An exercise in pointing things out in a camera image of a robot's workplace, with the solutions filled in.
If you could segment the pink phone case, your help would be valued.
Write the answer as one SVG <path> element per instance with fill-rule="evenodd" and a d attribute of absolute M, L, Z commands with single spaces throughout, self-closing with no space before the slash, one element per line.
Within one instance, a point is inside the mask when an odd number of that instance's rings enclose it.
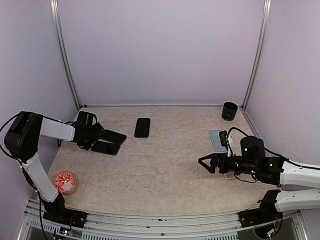
<path fill-rule="evenodd" d="M 223 175 L 224 175 L 224 177 L 225 177 L 227 180 L 233 180 L 233 179 L 235 179 L 235 176 L 234 176 L 234 173 L 233 173 L 233 172 L 227 172 L 227 173 L 224 173 Z"/>

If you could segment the light blue phone case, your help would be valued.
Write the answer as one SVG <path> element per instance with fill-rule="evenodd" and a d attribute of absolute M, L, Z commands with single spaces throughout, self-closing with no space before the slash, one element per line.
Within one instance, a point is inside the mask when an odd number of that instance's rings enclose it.
<path fill-rule="evenodd" d="M 216 153 L 227 153 L 227 149 L 225 146 L 222 146 L 221 140 L 220 140 L 220 130 L 210 130 L 209 132 L 209 137 L 211 139 L 214 151 Z"/>

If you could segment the black smartphone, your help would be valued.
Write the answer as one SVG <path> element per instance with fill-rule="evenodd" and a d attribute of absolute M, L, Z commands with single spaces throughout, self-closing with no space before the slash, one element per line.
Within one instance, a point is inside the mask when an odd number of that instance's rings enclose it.
<path fill-rule="evenodd" d="M 116 143 L 97 141 L 91 148 L 93 152 L 116 156 L 121 146 Z"/>
<path fill-rule="evenodd" d="M 101 139 L 113 144 L 122 145 L 123 142 L 127 139 L 127 136 L 124 134 L 106 129 L 102 134 Z"/>

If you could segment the black phone case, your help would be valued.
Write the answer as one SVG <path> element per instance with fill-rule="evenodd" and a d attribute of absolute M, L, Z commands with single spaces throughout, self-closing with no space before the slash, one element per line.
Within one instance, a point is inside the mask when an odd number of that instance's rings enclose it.
<path fill-rule="evenodd" d="M 150 118 L 138 118 L 136 121 L 134 137 L 135 138 L 148 138 L 150 134 Z"/>

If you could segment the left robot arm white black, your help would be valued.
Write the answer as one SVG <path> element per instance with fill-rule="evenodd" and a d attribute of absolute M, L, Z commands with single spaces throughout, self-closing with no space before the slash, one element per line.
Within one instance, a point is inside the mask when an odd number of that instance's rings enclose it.
<path fill-rule="evenodd" d="M 70 218 L 65 199 L 49 180 L 38 154 L 40 137 L 73 142 L 81 149 L 89 150 L 104 134 L 97 117 L 80 111 L 75 122 L 63 123 L 39 113 L 21 111 L 13 116 L 0 149 L 11 159 L 19 162 L 29 184 L 35 188 L 45 211 L 63 223 Z"/>

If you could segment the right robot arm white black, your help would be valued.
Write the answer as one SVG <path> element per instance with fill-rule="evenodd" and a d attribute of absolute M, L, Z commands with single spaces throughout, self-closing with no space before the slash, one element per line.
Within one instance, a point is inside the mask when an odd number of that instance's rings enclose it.
<path fill-rule="evenodd" d="M 301 186 L 298 191 L 269 190 L 256 210 L 256 218 L 266 222 L 275 212 L 309 210 L 320 207 L 320 168 L 289 160 L 279 154 L 266 155 L 262 139 L 246 136 L 240 140 L 241 155 L 212 153 L 198 159 L 209 173 L 246 174 L 273 186 Z"/>

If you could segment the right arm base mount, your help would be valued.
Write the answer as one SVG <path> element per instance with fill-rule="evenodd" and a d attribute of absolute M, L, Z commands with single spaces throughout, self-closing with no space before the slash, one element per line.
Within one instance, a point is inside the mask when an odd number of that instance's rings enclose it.
<path fill-rule="evenodd" d="M 275 208 L 254 208 L 240 211 L 238 213 L 239 221 L 242 228 L 256 226 L 268 222 L 281 219 L 282 212 L 278 212 Z"/>

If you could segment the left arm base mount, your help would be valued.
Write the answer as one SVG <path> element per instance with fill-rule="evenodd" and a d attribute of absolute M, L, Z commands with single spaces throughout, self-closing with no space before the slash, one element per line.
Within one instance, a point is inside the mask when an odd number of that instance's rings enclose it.
<path fill-rule="evenodd" d="M 88 214 L 84 211 L 66 209 L 62 215 L 44 212 L 43 218 L 55 223 L 68 225 L 70 227 L 84 228 Z"/>

